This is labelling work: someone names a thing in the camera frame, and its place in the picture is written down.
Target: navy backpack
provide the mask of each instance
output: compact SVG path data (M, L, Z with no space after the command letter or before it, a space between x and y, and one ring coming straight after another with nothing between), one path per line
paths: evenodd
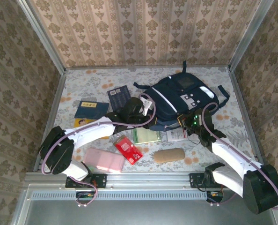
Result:
M146 89L148 94L156 104L157 123L150 127L151 130L167 131L180 127L177 117L181 114L189 114L197 109L204 108L208 103L215 102L218 108L212 112L217 112L229 100L229 94L222 85L218 86L226 99L219 103L217 95L201 80L193 74L186 72L186 61L183 62L183 71L161 79L153 86L134 86L139 89Z

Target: blue book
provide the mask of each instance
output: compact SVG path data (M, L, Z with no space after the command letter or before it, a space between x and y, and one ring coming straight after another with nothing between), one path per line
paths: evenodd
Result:
M131 98L127 86L122 86L108 91L108 96L111 102L113 111L124 107L125 103Z
M109 103L80 101L75 118L98 120L107 114Z

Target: book cover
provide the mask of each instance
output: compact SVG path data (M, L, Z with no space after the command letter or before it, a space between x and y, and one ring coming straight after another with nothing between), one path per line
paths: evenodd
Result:
M92 120L92 119L75 119L73 128L81 127L81 126L83 126L85 124L88 124L88 123L91 123L93 121L95 121L95 120Z
M113 111L116 111L121 107L124 107L125 103L131 98L130 92L126 85L119 88L115 88L113 90L109 90L107 93Z
M133 138L135 144L158 142L161 140L159 131L147 130L142 127L133 129Z
M109 103L80 101L75 118L98 120L106 115L109 109Z

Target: red package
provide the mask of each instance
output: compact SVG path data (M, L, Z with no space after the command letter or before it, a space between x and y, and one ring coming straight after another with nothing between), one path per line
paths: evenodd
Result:
M141 151L139 151L135 145L124 135L118 138L114 142L114 145L131 165L134 165L139 159L143 157Z

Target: aluminum frame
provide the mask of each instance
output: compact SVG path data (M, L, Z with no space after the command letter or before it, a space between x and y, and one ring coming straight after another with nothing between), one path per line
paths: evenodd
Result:
M243 54L245 53L248 45L250 44L252 38L256 34L257 29L261 25L263 19L265 18L270 6L273 4L274 0L261 0L254 16L252 17L242 39L240 40L230 62L230 70L234 71L239 64Z
M60 104L60 99L61 99L62 92L63 92L64 86L65 86L65 80L66 80L66 75L62 75L60 77L60 80L59 80L59 83L58 83L55 98L54 98L53 103L52 103L50 115L49 115L49 118L48 118L46 126L45 126L44 135L42 137L41 143L45 140L46 136L48 135L48 133L50 132L50 130L54 126L54 122L55 122L56 115L57 115L57 110L58 110L58 107L59 107L59 104ZM40 160L41 160L41 158L40 158L40 155L38 154L37 158L36 158L36 161L35 161L35 164L33 166L33 172L38 171L38 168L39 168L39 165L40 165Z
M60 72L61 75L64 75L65 68L61 62L61 58L59 57L58 53L56 52L55 48L51 44L49 36L44 31L40 20L36 16L36 13L32 9L30 2L28 0L17 0L18 4L21 6L23 12L25 13L27 19L31 23L34 31L38 35L40 41L44 45L44 48L48 52L51 60L53 61L54 65L56 66L57 70Z
M248 113L247 113L247 109L246 109L246 106L244 104L244 100L243 100L243 97L242 97L242 94L241 94L241 91L240 91L240 88L239 88L239 84L238 84L237 79L235 77L234 71L229 71L229 76L231 78L231 82L232 82L232 85L233 85L233 88L234 88L234 93L236 95L237 102L238 102L238 105L239 105L239 108L240 108L240 111L241 111L241 114L242 114L243 122L244 122L245 127L246 127L246 132L247 132L247 135L249 137L251 148L253 149L254 154L257 157L257 160L261 164L264 164L263 157L262 157L261 151L259 149L259 146L257 144L256 136L255 136L255 133L254 133L253 128L251 126L251 122L250 122L250 119L249 119L249 116L248 116Z
M196 190L190 187L189 173L192 172L128 172L122 174L107 173L107 185L99 191L175 191ZM22 193L12 218L12 225L24 225L34 191L76 190L65 188L66 175L43 175L28 172L22 186ZM78 188L78 191L93 191L91 188Z
M227 67L226 64L219 65L187 65L189 68L212 68L212 67ZM104 66L104 67L67 67L67 70L82 70L82 69L142 69L142 68L183 68L183 65L139 65L139 66Z

